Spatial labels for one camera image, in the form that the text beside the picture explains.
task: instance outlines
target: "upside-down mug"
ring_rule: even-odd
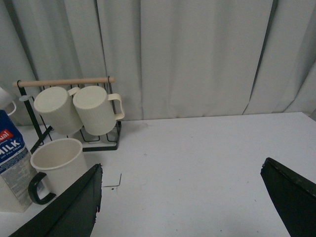
[[[107,94],[100,86],[77,88],[73,103],[85,130],[92,135],[104,135],[110,132],[117,120],[124,118],[122,99],[119,94]],[[111,101],[119,100],[121,113],[114,114]]]
[[[82,128],[81,119],[73,105],[72,95],[78,87],[66,90],[54,86],[43,90],[34,101],[35,110],[59,134],[70,135]]]

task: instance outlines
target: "milk carton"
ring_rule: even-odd
[[[0,110],[0,211],[24,212],[32,203],[28,184],[36,175],[22,134]]]

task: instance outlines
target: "gray curtain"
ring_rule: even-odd
[[[0,0],[0,86],[114,76],[125,120],[316,117],[316,0]],[[36,96],[37,88],[28,93]],[[15,121],[28,124],[23,104]]]

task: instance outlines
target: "cream plastic mug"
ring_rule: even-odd
[[[57,139],[44,144],[32,154],[31,165],[38,174],[29,183],[29,194],[31,200],[37,204],[46,204],[55,196],[61,195],[88,171],[82,143],[73,138]],[[41,180],[50,191],[43,199],[37,194],[37,186]]]
[[[81,119],[71,98],[78,90],[78,87],[66,91],[62,87],[54,86],[42,91],[34,101],[35,110],[59,134],[70,135],[82,128]]]
[[[121,113],[114,114],[111,100],[119,100]],[[100,86],[87,86],[80,89],[73,98],[75,108],[85,130],[92,135],[104,135],[110,132],[118,119],[125,116],[122,99],[119,94],[107,94]]]

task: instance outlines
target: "mug handle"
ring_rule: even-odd
[[[70,95],[70,96],[72,96],[72,95],[74,95],[74,94],[76,94],[78,91],[80,91],[81,89],[79,88],[79,87],[74,87],[74,88],[71,88],[70,90],[68,90],[67,92],[68,92],[68,94]]]
[[[8,114],[8,116],[14,114],[14,112],[16,111],[16,103],[15,103],[13,100],[12,100],[12,104],[14,105],[14,109],[13,109],[12,112],[10,112],[10,113]]]
[[[56,196],[56,194],[49,193],[44,198],[40,199],[39,194],[38,194],[38,185],[45,176],[46,176],[45,173],[39,172],[33,177],[33,179],[29,183],[28,190],[29,190],[30,198],[32,202],[39,205],[44,205],[46,203],[49,203]]]
[[[119,94],[109,94],[108,100],[119,100],[119,105],[120,105],[120,110],[122,113],[120,114],[116,114],[115,116],[115,120],[119,120],[125,117],[125,112],[122,106],[122,98]]]

